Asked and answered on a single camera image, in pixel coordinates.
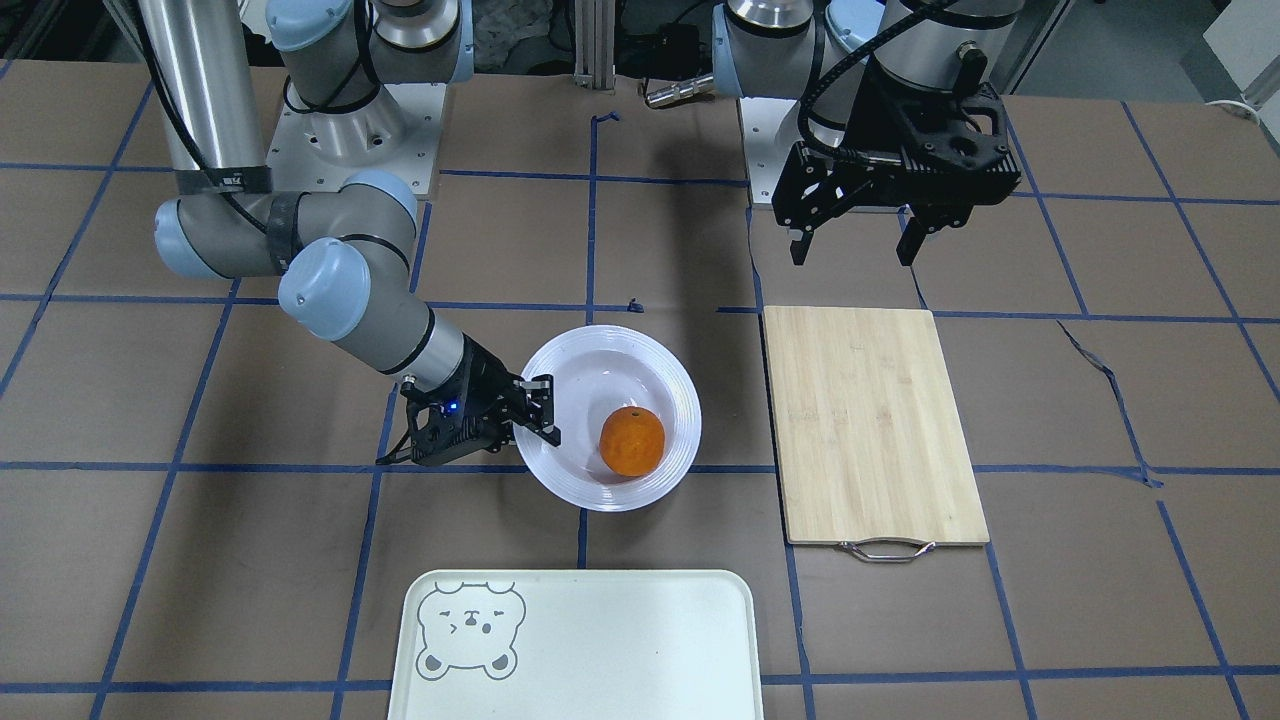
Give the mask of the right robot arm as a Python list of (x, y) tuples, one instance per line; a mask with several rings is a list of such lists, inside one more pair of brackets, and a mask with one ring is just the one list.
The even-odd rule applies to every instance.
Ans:
[(385, 464), (561, 442), (525, 379), (410, 288), (444, 91), (474, 73), (468, 1), (119, 1), (169, 123), (178, 195), (155, 217), (192, 278), (275, 277), (310, 333), (397, 379)]

